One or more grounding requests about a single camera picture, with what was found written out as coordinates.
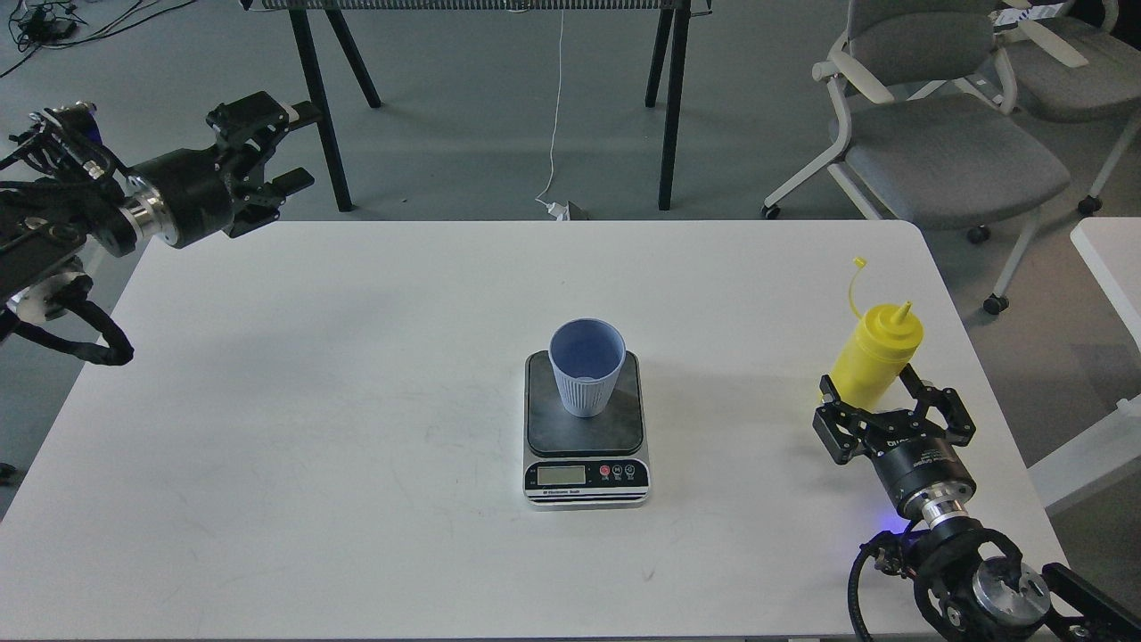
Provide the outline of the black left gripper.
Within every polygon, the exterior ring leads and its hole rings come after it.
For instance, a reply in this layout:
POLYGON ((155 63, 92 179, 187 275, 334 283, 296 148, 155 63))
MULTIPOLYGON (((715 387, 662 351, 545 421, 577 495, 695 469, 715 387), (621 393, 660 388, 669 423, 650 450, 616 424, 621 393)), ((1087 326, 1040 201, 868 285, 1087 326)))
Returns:
POLYGON ((171 247, 187 247, 216 231, 240 237, 280 219, 285 200, 314 185, 304 168, 281 174, 234 200, 221 170, 265 166, 291 131, 324 119, 311 101, 285 104, 266 91, 220 104, 205 117, 215 143, 179 149, 135 164, 127 182, 135 190, 119 206, 119 247, 133 251, 157 235, 171 247))

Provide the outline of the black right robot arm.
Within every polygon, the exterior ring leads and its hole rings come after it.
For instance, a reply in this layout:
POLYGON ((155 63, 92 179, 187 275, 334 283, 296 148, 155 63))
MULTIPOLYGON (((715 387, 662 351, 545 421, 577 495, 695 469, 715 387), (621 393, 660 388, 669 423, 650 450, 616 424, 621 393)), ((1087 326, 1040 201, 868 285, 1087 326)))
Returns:
POLYGON ((1066 564, 1031 569, 1003 533, 968 515, 976 483, 956 448, 976 434, 957 391, 899 374, 912 409, 864 411, 848 405, 828 375, 820 381, 816 434, 839 465, 872 463, 896 512, 908 521, 864 543, 847 582, 856 637, 871 639, 859 603, 864 566, 911 580, 920 613, 947 641, 1026 641, 1051 629, 1063 641, 1136 641, 1140 625, 1112 598, 1066 564))

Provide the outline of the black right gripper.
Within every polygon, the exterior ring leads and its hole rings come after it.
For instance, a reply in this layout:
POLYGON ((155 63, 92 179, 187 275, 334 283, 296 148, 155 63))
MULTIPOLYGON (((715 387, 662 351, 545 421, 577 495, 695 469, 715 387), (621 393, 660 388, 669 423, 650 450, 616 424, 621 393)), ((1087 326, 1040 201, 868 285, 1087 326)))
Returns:
POLYGON ((976 422, 957 390, 922 381, 911 365, 905 365, 898 377, 915 401, 913 411, 871 412, 848 405, 824 374, 814 430, 837 465, 858 455, 868 456, 903 519, 965 519, 965 504, 973 498, 976 482, 952 444, 968 446, 976 434, 976 422), (944 428, 928 418, 932 408, 941 414, 944 428))

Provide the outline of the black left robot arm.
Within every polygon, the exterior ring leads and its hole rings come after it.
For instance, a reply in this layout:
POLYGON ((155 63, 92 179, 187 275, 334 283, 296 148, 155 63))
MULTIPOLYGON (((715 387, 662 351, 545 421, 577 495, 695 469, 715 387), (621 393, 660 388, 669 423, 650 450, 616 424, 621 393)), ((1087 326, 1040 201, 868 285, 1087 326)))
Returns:
POLYGON ((265 91, 220 104, 205 117, 215 143, 127 166, 103 145, 96 106, 76 101, 32 114, 3 166, 23 162, 38 180, 5 180, 1 228, 3 338, 18 336, 102 366, 133 357, 89 293, 80 252, 96 239, 129 255, 151 237, 171 247, 216 231, 246 235, 280 217, 290 195, 314 182, 305 169, 265 179, 266 163, 291 131, 317 123, 309 101, 289 105, 265 91))

